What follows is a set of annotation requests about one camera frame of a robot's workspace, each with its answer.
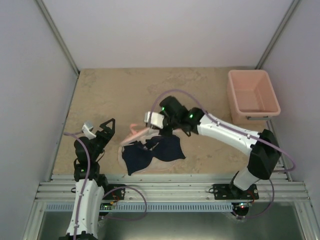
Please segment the dark navy bra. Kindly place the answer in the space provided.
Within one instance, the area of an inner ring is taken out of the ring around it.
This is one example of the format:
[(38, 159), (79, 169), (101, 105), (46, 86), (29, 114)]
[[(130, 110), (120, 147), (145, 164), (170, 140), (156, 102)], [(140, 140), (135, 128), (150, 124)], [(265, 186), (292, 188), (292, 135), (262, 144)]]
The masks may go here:
[(171, 162), (185, 158), (180, 138), (176, 135), (154, 135), (144, 142), (134, 141), (123, 146), (118, 156), (119, 160), (124, 161), (129, 176), (147, 170), (152, 163), (169, 168)]

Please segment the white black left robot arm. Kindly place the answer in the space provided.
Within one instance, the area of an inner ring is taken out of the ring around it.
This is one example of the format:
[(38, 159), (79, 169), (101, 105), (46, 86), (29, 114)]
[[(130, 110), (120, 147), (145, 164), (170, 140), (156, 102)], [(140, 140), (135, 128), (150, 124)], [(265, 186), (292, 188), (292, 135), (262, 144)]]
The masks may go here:
[(111, 118), (100, 124), (100, 130), (92, 133), (93, 126), (85, 122), (81, 133), (64, 132), (75, 139), (76, 159), (73, 162), (75, 199), (72, 216), (64, 236), (60, 240), (96, 240), (101, 201), (108, 197), (110, 188), (104, 174), (100, 173), (98, 158), (115, 134), (116, 120)]

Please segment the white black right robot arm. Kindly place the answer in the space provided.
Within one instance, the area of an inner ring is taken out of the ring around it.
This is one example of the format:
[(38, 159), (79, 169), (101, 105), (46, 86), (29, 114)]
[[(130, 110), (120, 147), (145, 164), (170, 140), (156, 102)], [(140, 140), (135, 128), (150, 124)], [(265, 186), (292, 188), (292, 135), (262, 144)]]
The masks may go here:
[(202, 108), (188, 110), (174, 96), (160, 102), (164, 115), (161, 133), (181, 129), (187, 136), (191, 133), (223, 142), (248, 156), (248, 164), (236, 172), (229, 184), (214, 184), (215, 199), (251, 199), (256, 182), (269, 180), (281, 153), (278, 142), (270, 130), (262, 132), (247, 130), (222, 121)]

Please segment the pink plastic bin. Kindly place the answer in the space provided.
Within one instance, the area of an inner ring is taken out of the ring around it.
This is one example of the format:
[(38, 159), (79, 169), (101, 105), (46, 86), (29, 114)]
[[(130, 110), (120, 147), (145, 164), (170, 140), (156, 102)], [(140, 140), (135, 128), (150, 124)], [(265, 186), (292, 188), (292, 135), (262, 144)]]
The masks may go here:
[(230, 70), (227, 97), (235, 125), (260, 124), (281, 113), (270, 77), (265, 70)]

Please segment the floral mesh laundry bag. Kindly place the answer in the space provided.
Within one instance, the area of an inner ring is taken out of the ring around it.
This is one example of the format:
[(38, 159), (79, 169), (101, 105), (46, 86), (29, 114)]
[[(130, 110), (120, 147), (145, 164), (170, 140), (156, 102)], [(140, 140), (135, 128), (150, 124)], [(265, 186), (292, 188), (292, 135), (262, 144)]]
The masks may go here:
[(174, 131), (170, 136), (132, 123), (130, 134), (120, 143), (117, 161), (129, 176), (149, 171), (165, 171), (186, 158), (181, 139)]

